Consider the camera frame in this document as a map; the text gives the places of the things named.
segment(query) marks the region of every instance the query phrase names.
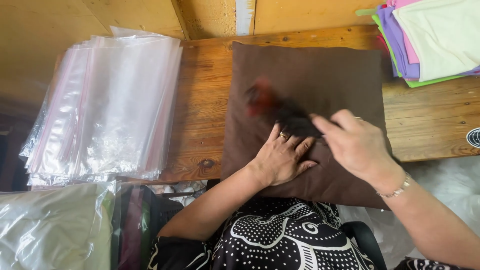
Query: yellow wooden wall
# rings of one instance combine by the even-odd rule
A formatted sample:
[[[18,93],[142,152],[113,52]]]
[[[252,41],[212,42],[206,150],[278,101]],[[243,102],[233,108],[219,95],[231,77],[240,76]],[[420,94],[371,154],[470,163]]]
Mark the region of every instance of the yellow wooden wall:
[[[57,55],[91,35],[109,35],[110,25],[186,40],[203,39],[235,36],[239,23],[247,29],[246,34],[369,24],[369,16],[359,17],[355,11],[381,3],[382,0],[0,0],[0,113],[34,119]],[[237,14],[243,16],[238,22]]]

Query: brown cushion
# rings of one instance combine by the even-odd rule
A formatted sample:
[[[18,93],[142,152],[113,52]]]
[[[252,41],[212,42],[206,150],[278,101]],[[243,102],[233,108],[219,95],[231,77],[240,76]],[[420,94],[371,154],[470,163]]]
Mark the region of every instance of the brown cushion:
[[[259,76],[306,112],[329,118],[340,109],[380,127],[386,137],[381,82],[381,52],[349,48],[285,48],[233,43],[233,67],[225,121],[221,179],[255,158],[274,123],[246,116],[245,91]],[[374,189],[335,161],[323,139],[307,159],[319,165],[294,180],[271,186],[262,196],[388,209]]]

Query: ring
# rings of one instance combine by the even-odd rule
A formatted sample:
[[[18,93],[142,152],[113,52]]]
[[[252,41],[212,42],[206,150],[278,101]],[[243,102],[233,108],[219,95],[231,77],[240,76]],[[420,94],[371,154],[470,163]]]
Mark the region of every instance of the ring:
[[[286,140],[288,140],[288,138],[290,138],[290,135],[289,135],[288,133],[286,133],[286,132],[280,132],[278,135],[279,135],[280,137],[286,139]]]

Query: cream fabric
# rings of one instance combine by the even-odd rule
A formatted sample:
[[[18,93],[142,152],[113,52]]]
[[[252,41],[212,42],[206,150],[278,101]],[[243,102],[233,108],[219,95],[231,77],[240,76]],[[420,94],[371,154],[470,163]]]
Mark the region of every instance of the cream fabric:
[[[420,82],[480,65],[480,0],[422,0],[393,14],[420,60]]]
[[[109,270],[106,185],[0,193],[0,269]]]

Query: wooden table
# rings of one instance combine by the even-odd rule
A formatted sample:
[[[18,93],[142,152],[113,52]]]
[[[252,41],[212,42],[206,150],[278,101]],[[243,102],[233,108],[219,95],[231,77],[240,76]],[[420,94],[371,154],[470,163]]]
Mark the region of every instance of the wooden table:
[[[377,27],[356,26],[183,42],[168,169],[163,181],[220,177],[233,41],[285,47],[378,49]],[[480,126],[480,78],[409,88],[385,67],[383,97],[388,137],[401,161],[480,154],[466,140]]]

